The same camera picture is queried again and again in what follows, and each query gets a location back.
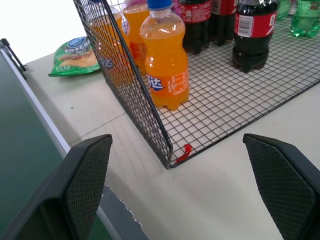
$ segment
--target wire mesh basket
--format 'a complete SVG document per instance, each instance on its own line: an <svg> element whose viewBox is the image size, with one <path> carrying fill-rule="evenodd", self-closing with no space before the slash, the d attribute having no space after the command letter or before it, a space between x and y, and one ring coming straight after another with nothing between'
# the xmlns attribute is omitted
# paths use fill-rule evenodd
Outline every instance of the wire mesh basket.
<svg viewBox="0 0 320 240"><path fill-rule="evenodd" d="M320 36L296 38L291 18L278 21L265 67L244 73L232 64L233 42L189 54L189 101L157 109L148 79L123 38L118 0L73 0L107 84L167 169L245 128L320 82Z"/></svg>

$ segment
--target orange soda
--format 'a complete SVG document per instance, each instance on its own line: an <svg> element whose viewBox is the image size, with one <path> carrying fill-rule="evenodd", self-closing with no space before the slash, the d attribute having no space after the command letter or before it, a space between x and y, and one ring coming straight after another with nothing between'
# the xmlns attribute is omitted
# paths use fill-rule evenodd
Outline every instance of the orange soda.
<svg viewBox="0 0 320 240"><path fill-rule="evenodd" d="M145 74L145 59L147 49L140 36L140 28L149 16L146 0L126 0L122 5L122 13L128 21L128 37L132 56L140 71Z"/></svg>
<svg viewBox="0 0 320 240"><path fill-rule="evenodd" d="M154 105L177 110L189 98L188 56L182 46L185 24L171 12L171 0L148 0L150 16L140 34L147 48L145 70Z"/></svg>
<svg viewBox="0 0 320 240"><path fill-rule="evenodd" d="M124 41L131 52L129 37L122 28L121 13L112 6L110 8ZM108 70L107 73L110 75L110 80L115 85L131 82L130 63L121 46L120 38L111 24L107 11L102 5L96 5L93 12L97 13L97 15L94 16L90 26L96 37L95 49L100 63L104 69Z"/></svg>

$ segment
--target green panel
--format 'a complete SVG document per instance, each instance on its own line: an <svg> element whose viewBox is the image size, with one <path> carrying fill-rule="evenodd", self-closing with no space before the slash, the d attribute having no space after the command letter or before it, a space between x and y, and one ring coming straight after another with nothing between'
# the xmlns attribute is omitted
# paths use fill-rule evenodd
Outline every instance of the green panel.
<svg viewBox="0 0 320 240"><path fill-rule="evenodd" d="M0 236L63 158L0 53Z"/></svg>
<svg viewBox="0 0 320 240"><path fill-rule="evenodd" d="M89 240L112 240L105 225L102 223L98 215L95 216Z"/></svg>

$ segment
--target green snack bag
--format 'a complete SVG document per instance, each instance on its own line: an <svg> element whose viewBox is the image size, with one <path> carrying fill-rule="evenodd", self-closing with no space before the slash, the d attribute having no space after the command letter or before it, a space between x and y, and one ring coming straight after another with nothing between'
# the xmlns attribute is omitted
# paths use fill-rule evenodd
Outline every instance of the green snack bag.
<svg viewBox="0 0 320 240"><path fill-rule="evenodd" d="M88 37L72 39L54 54L54 67L50 77L88 74L100 69Z"/></svg>

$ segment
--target white table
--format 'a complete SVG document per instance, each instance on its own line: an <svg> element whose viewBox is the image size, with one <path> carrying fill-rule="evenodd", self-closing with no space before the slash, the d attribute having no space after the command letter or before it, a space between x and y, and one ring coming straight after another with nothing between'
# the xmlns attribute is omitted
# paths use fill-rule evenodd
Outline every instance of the white table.
<svg viewBox="0 0 320 240"><path fill-rule="evenodd" d="M28 84L70 146L112 134L105 183L151 240L282 239L259 195L244 133L291 143L320 169L320 85L166 170L101 73L50 78L53 55L28 66Z"/></svg>

